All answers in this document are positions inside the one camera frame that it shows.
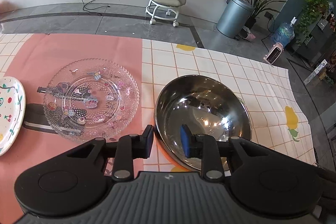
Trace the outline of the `clear glass patterned plate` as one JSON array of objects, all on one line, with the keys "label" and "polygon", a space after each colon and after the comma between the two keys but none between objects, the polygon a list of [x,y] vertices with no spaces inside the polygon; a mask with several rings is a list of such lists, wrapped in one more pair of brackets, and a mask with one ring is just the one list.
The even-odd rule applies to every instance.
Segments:
[{"label": "clear glass patterned plate", "polygon": [[44,112],[51,128],[78,143],[93,138],[116,141],[139,105],[134,77],[123,66],[106,59],[74,61],[38,92],[44,95]]}]

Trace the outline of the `potted floor plant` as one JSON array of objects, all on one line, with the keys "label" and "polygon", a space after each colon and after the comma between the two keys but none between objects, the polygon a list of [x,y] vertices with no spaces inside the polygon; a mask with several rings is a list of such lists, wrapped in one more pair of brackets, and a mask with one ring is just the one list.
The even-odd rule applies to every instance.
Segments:
[{"label": "potted floor plant", "polygon": [[277,9],[270,8],[269,5],[272,3],[285,3],[286,1],[282,0],[247,0],[247,2],[253,7],[253,11],[249,18],[247,19],[245,26],[251,29],[255,23],[257,17],[263,12],[276,12],[280,13]]}]

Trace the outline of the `orange steel bowl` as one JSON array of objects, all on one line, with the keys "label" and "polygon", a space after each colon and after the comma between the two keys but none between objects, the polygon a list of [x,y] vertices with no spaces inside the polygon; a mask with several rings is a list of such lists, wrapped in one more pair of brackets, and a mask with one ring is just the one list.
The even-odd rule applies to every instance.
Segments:
[{"label": "orange steel bowl", "polygon": [[180,128],[217,141],[232,136],[252,139],[248,110],[231,89],[207,76],[185,75],[170,81],[160,92],[154,109],[154,132],[162,149],[185,169],[199,171],[201,160],[185,157]]}]

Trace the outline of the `blue water bottle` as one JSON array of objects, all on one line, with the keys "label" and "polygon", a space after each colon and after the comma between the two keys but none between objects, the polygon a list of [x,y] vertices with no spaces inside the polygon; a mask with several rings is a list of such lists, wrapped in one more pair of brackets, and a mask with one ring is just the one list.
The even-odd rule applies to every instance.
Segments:
[{"label": "blue water bottle", "polygon": [[271,36],[271,40],[274,43],[280,43],[283,48],[285,48],[291,40],[294,38],[294,25],[297,21],[297,18],[294,16],[290,23],[282,23],[278,29]]}]

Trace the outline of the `white fruity ceramic plate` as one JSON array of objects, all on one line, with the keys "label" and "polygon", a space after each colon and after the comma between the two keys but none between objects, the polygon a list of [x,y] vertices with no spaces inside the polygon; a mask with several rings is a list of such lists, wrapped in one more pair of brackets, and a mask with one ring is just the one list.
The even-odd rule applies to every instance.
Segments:
[{"label": "white fruity ceramic plate", "polygon": [[1,78],[0,155],[4,155],[15,142],[21,129],[26,108],[26,93],[15,77]]}]

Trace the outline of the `white rolling stool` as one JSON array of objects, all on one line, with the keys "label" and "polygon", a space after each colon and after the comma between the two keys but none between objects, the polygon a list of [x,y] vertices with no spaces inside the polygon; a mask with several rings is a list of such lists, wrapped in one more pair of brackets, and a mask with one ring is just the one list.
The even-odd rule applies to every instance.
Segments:
[{"label": "white rolling stool", "polygon": [[179,10],[187,0],[149,0],[145,13],[150,16],[149,24],[155,25],[156,20],[172,22],[173,27],[178,27]]}]

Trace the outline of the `pink small heater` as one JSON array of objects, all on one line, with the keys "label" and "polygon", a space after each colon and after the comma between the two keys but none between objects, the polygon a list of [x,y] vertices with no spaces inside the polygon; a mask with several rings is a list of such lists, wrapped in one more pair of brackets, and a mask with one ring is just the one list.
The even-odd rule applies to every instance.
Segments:
[{"label": "pink small heater", "polygon": [[263,57],[263,59],[272,65],[282,54],[284,47],[281,43],[275,43],[270,51]]}]

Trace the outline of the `grey blue trash bin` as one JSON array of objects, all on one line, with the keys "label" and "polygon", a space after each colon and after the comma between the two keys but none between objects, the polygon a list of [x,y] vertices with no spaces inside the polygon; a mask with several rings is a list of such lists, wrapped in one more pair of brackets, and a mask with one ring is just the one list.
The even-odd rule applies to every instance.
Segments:
[{"label": "grey blue trash bin", "polygon": [[217,23],[217,30],[224,36],[235,38],[251,16],[254,8],[245,0],[228,0]]}]

